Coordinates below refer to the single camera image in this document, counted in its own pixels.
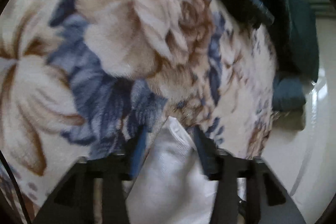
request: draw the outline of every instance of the plush blanket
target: plush blanket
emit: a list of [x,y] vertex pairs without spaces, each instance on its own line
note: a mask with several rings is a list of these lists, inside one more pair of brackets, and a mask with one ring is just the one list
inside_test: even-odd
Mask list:
[[[168,116],[259,155],[276,55],[218,0],[10,0],[0,17],[0,149],[31,218],[80,156],[120,150]],[[17,197],[0,168],[0,188]]]

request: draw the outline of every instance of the fuzzy blanket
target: fuzzy blanket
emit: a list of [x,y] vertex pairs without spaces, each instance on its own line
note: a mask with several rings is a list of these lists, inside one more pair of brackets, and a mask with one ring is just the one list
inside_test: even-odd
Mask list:
[[[10,0],[0,57],[0,149],[32,219],[78,157],[139,125],[176,117],[247,158],[270,131],[273,44],[218,0]],[[0,188],[21,214],[3,168]]]

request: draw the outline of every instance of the wire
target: wire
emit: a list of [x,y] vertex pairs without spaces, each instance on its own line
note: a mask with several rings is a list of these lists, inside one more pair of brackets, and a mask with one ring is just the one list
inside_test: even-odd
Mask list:
[[11,168],[9,167],[8,162],[6,161],[6,159],[5,159],[4,155],[2,154],[1,150],[0,150],[0,162],[4,166],[6,172],[8,173],[9,178],[10,178],[10,180],[11,180],[13,186],[14,186],[14,190],[16,192],[16,195],[17,195],[18,199],[19,199],[19,203],[20,203],[23,215],[25,217],[25,220],[27,221],[28,224],[32,224],[32,222],[30,220],[30,217],[29,217],[29,214],[28,214],[28,211],[27,211],[27,208],[26,208],[26,205],[25,205],[25,202],[23,200],[23,197],[22,197],[22,194],[21,194],[21,191],[20,191],[20,187],[17,184],[17,181],[16,181],[16,179],[13,175],[13,172],[12,172]]

